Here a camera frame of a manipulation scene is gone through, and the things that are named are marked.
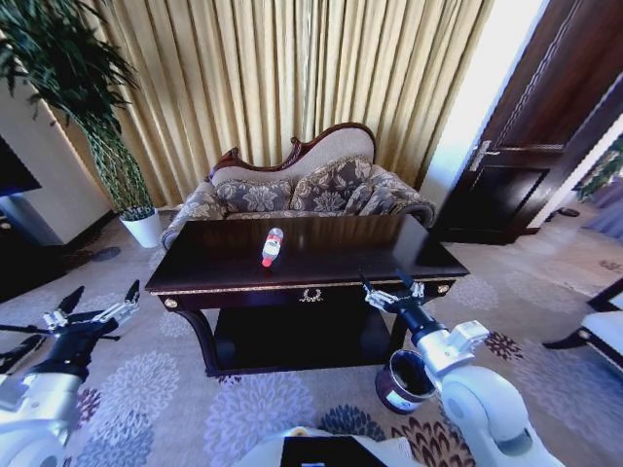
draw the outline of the throw pillow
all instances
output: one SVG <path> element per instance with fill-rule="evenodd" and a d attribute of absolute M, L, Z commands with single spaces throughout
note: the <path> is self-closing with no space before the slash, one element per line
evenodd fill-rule
<path fill-rule="evenodd" d="M 216 188 L 216 195 L 229 212 L 283 211 L 288 208 L 291 194 L 289 180 L 226 180 Z"/>
<path fill-rule="evenodd" d="M 329 162 L 301 179 L 290 209 L 296 211 L 340 211 L 355 189 L 368 179 L 372 164 L 363 156 Z"/>
<path fill-rule="evenodd" d="M 387 187 L 378 187 L 368 203 L 363 206 L 360 216 L 372 216 L 375 214 L 389 214 L 389 211 L 396 203 L 396 198 L 393 196 L 391 190 Z"/>
<path fill-rule="evenodd" d="M 358 214 L 366 202 L 372 196 L 372 185 L 370 182 L 362 183 L 357 189 L 352 192 L 352 196 L 347 202 L 347 207 L 344 209 L 347 214 Z"/>

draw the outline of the door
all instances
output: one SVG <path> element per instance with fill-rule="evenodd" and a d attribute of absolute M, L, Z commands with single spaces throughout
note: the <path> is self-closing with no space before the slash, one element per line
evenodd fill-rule
<path fill-rule="evenodd" d="M 622 18 L 621 0 L 550 1 L 441 212 L 442 238 L 524 233 L 623 112 Z"/>

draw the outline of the beige curtain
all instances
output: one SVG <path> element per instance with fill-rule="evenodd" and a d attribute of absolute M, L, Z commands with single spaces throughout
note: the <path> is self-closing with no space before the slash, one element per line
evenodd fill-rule
<path fill-rule="evenodd" d="M 416 183 L 493 0 L 88 3 L 137 70 L 124 138 L 156 205 L 173 205 L 234 146 L 277 164 L 291 136 L 349 121 L 377 135 L 377 163 Z"/>

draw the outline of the floral carpet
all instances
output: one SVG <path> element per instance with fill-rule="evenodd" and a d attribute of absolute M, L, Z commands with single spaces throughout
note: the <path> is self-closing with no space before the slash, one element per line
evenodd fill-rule
<path fill-rule="evenodd" d="M 590 261 L 613 281 L 617 271 L 599 262 L 622 264 L 623 248 L 599 257 L 594 252 L 601 239 L 591 235 L 576 235 L 574 251 L 592 251 L 597 256 Z M 551 260 L 548 270 L 560 269 L 560 258 L 552 259 L 549 248 L 558 247 L 558 240 L 549 239 L 544 232 L 508 247 L 450 245 L 472 273 L 427 307 L 448 327 L 478 319 L 492 331 L 477 352 L 477 364 L 517 386 L 545 446 L 567 466 L 620 465 L 623 380 L 589 348 L 553 351 L 540 345 L 577 327 L 590 312 L 587 297 L 554 276 L 546 280 L 515 267 L 528 258 L 540 264 Z M 79 310 L 105 307 L 120 300 L 135 278 L 144 285 L 163 256 L 159 249 L 137 246 L 117 220 L 85 248 L 67 275 L 1 304 L 0 321 L 41 325 L 42 313 L 80 285 L 86 291 Z M 586 271 L 570 260 L 568 266 Z M 405 437 L 424 465 L 475 465 L 438 399 L 407 416 L 381 404 L 374 384 L 379 367 L 206 378 L 190 326 L 146 293 L 140 304 L 120 331 L 121 340 L 101 341 L 95 349 L 66 467 L 226 467 L 260 440 L 294 425 L 378 441 Z M 214 325 L 218 311 L 205 313 Z M 0 333 L 0 351 L 21 339 Z M 50 345 L 46 342 L 24 367 L 40 361 Z"/>

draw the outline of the paint can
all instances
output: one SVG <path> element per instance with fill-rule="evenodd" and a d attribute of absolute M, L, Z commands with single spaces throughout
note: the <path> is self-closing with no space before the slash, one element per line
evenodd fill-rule
<path fill-rule="evenodd" d="M 393 352 L 377 374 L 376 386 L 383 405 L 403 415 L 412 413 L 437 391 L 420 355 L 404 349 Z"/>

